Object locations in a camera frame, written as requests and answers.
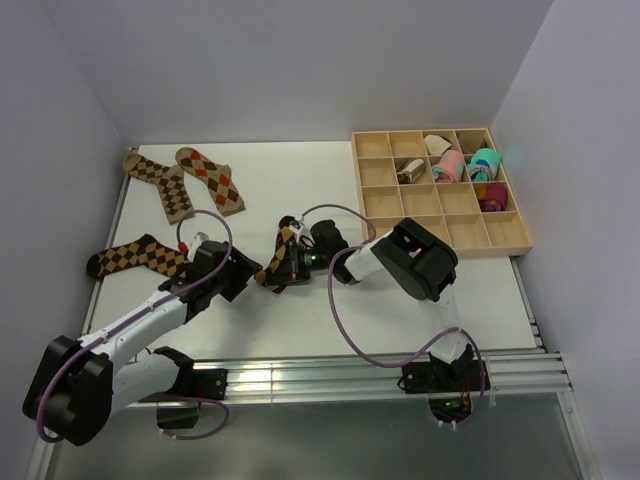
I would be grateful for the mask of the brown tan striped sock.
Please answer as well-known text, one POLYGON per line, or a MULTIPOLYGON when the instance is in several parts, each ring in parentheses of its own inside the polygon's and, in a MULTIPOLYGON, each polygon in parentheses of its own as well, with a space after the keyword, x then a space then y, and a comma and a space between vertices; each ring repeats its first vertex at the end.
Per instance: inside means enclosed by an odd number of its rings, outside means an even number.
POLYGON ((425 172, 426 164, 422 158, 407 161, 396 172, 396 177, 400 185, 413 184, 425 172))

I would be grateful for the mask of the tan orange argyle sock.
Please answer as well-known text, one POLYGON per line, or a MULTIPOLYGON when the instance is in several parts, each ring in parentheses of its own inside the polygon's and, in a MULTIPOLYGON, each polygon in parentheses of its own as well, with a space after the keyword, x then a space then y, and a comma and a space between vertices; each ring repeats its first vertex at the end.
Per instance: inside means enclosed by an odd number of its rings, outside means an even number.
POLYGON ((222 216, 234 215, 246 209, 245 202, 232 180, 229 165, 215 163, 192 147, 178 149, 175 160, 186 173, 206 186, 222 216))

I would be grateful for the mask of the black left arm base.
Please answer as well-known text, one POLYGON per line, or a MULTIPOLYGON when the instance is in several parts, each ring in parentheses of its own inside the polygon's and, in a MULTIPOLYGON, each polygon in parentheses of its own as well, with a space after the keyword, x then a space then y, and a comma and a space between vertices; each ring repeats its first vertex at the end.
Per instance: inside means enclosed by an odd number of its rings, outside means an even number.
POLYGON ((227 423, 230 413, 223 403, 226 394, 226 369, 197 369, 186 384, 169 392, 155 393, 140 400, 141 404, 156 404, 156 423, 164 431, 178 437, 200 437, 196 425, 205 419, 205 406, 222 411, 222 418, 209 435, 219 432, 227 423))

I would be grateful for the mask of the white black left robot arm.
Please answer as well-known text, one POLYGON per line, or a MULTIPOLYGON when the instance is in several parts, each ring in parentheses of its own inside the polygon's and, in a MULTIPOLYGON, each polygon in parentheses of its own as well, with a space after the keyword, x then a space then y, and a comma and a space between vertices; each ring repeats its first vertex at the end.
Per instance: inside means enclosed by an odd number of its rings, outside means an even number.
POLYGON ((22 412, 49 443, 82 446, 116 412, 144 399, 221 405, 226 372, 198 372, 186 354, 160 347, 133 358, 164 334, 207 310, 216 296, 233 301, 261 269, 227 242, 204 241, 183 272, 158 286, 129 314, 107 327, 46 347, 22 412))

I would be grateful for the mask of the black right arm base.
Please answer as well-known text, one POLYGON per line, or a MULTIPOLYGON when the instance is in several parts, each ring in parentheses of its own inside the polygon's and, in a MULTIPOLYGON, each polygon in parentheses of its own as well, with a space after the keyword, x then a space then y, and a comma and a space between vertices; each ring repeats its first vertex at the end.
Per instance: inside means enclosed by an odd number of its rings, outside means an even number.
POLYGON ((473 412, 472 394, 483 396, 491 384, 483 360, 471 345, 451 364, 429 355, 429 360, 412 362, 402 367, 397 386, 405 394, 449 394, 447 398, 429 400, 432 415, 444 423, 466 420, 473 412))

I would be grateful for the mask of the dark brown tan argyle sock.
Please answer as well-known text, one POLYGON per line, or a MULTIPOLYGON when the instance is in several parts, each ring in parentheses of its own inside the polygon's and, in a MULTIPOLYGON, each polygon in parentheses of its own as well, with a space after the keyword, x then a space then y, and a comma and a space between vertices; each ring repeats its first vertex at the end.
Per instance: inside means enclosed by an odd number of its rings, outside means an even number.
POLYGON ((288 229, 291 217, 294 216, 286 215, 280 219, 275 239, 274 254, 267 266, 254 275, 254 280, 258 285, 276 295, 281 294, 286 288, 282 280, 277 279, 278 272, 284 267, 285 256, 292 244, 301 244, 299 237, 296 237, 288 229))

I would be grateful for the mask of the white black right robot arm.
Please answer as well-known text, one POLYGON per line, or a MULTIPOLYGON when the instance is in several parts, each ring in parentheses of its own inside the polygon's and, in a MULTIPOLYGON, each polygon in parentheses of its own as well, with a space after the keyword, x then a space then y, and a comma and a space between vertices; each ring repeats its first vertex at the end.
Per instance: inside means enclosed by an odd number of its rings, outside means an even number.
POLYGON ((367 355, 350 338, 338 315, 333 282, 356 285, 385 271, 419 303, 433 332, 426 345, 393 366, 404 367, 426 353, 434 381, 441 388, 455 389, 466 379, 477 347, 461 327, 454 295, 458 257, 451 247, 408 217, 381 237, 353 247, 332 220, 314 224, 310 240, 303 238, 300 221, 293 220, 286 228, 292 238, 283 241, 270 281, 280 286, 303 284, 314 272, 326 271, 331 314, 354 353, 381 368, 391 366, 367 355))

